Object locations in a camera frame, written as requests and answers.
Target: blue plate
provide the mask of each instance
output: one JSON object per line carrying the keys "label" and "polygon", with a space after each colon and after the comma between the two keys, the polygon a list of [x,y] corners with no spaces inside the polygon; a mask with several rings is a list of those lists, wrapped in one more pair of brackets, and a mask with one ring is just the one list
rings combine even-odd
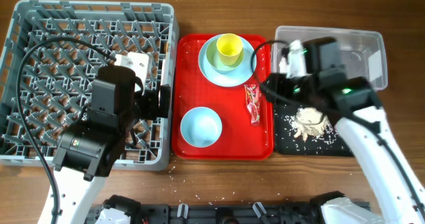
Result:
{"label": "blue plate", "polygon": [[[202,72],[202,74],[212,82],[213,84],[222,86],[222,87],[233,87],[238,86],[240,84],[245,83],[251,76],[252,76],[252,70],[251,70],[251,56],[254,52],[254,48],[252,48],[252,45],[244,38],[242,39],[242,44],[244,45],[243,50],[243,59],[240,65],[238,65],[238,68],[226,73],[221,74],[214,70],[214,68],[211,66],[210,62],[207,58],[207,47],[208,45],[217,40],[221,35],[214,36],[213,38],[209,39],[203,46],[201,51],[199,52],[198,62],[199,62],[199,68]],[[254,70],[257,66],[257,59],[254,59]]]}
{"label": "blue plate", "polygon": [[180,123],[183,139],[196,148],[213,145],[220,137],[221,131],[220,117],[214,110],[206,107],[192,108]]}

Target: yellow bowl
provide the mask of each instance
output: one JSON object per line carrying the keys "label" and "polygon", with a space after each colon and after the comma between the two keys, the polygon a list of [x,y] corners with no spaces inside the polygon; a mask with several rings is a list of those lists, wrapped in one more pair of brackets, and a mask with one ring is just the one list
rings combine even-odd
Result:
{"label": "yellow bowl", "polygon": [[242,39],[235,34],[224,34],[218,38],[218,55],[225,65],[233,65],[238,60],[242,49]]}

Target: red tray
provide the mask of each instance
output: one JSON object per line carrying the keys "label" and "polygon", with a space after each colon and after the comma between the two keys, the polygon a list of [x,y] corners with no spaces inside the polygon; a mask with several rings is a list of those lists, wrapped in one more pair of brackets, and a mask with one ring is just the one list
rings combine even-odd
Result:
{"label": "red tray", "polygon": [[[273,108],[264,95],[260,101],[260,125],[251,126],[245,105],[243,84],[221,87],[208,81],[198,64],[198,54],[204,43],[215,35],[192,34],[183,37],[177,47],[174,81],[173,125],[171,145],[182,158],[209,160],[262,160],[274,148]],[[259,35],[241,35],[254,49],[263,42]],[[260,80],[270,74],[270,47],[257,53],[256,73]],[[255,84],[254,77],[245,84]],[[183,116],[190,109],[204,106],[214,110],[221,118],[222,133],[213,145],[195,148],[184,141],[180,132]]]}

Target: wooden table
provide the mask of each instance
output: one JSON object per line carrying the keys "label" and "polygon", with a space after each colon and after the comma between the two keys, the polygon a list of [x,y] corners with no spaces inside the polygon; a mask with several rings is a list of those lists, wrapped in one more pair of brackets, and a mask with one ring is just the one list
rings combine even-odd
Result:
{"label": "wooden table", "polygon": [[[0,42],[5,40],[17,1],[0,0]],[[181,37],[189,33],[254,33],[273,39],[280,25],[380,32],[388,59],[389,86],[379,97],[399,145],[416,175],[425,181],[425,0],[103,1],[170,3]],[[36,223],[48,191],[44,171],[0,167],[0,176],[0,223]],[[180,201],[189,205],[279,203],[307,201],[334,190],[370,201],[379,212],[354,158],[278,154],[263,162],[201,162],[171,156],[164,171],[113,171],[96,203],[112,194],[169,205]]]}

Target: light blue bowl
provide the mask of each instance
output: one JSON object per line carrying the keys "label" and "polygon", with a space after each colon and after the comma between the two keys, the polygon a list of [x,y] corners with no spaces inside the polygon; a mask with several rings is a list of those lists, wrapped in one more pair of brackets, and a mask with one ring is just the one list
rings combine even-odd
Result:
{"label": "light blue bowl", "polygon": [[218,114],[205,107],[189,110],[181,120],[183,139],[196,148],[205,148],[215,143],[221,135],[222,124]]}

